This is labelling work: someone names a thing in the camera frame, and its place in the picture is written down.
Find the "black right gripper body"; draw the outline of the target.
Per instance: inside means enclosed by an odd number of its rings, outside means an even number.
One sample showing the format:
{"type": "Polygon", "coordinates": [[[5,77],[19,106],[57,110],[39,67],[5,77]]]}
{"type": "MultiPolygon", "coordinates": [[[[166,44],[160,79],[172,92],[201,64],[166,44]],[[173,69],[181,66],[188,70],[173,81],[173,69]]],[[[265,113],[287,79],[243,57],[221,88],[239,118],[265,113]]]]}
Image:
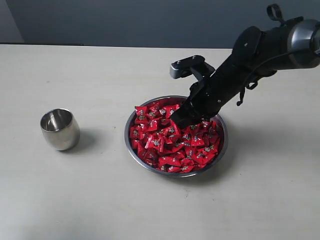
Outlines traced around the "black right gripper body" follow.
{"type": "Polygon", "coordinates": [[[187,100],[180,106],[182,120],[198,120],[215,116],[243,88],[251,69],[236,65],[229,57],[212,76],[194,83],[187,100]]]}

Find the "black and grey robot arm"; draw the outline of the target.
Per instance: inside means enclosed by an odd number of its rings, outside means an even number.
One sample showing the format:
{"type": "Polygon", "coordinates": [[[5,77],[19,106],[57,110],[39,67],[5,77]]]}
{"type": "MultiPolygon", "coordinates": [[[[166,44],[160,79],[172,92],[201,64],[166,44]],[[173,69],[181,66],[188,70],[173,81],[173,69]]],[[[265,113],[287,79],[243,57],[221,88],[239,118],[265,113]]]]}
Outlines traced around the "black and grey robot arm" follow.
{"type": "Polygon", "coordinates": [[[236,104],[240,106],[245,91],[253,90],[262,78],[279,70],[312,69],[319,64],[319,21],[297,17],[268,31],[251,26],[240,34],[230,56],[218,68],[209,65],[201,55],[171,64],[173,79],[193,75],[197,81],[170,118],[180,128],[198,124],[217,115],[236,95],[236,104]]]}

